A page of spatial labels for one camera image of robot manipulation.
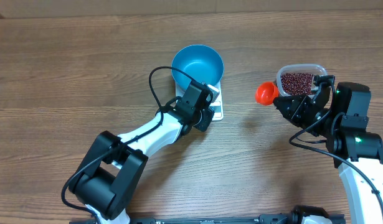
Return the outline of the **red plastic scoop blue handle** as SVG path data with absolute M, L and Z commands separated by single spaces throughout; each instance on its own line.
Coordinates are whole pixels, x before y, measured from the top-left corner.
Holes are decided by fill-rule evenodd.
M 255 92 L 255 101 L 261 105 L 271 105 L 279 96 L 277 86 L 273 82 L 262 83 Z

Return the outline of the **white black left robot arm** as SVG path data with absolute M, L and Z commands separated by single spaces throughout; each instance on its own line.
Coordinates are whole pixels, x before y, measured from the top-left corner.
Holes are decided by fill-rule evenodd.
M 181 96 L 160 105 L 156 116 L 138 129 L 119 135 L 100 133 L 61 196 L 70 191 L 94 223 L 129 223 L 128 206 L 146 163 L 158 150 L 187 135 L 206 131 L 215 115 L 216 86 L 191 81 Z

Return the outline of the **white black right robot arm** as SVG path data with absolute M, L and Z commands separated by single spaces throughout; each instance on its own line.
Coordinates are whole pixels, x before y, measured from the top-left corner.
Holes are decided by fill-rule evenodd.
M 334 76 L 315 76 L 313 96 L 278 96 L 273 104 L 300 128 L 289 143 L 332 157 L 353 223 L 383 223 L 383 140 L 366 130 L 371 91 Z

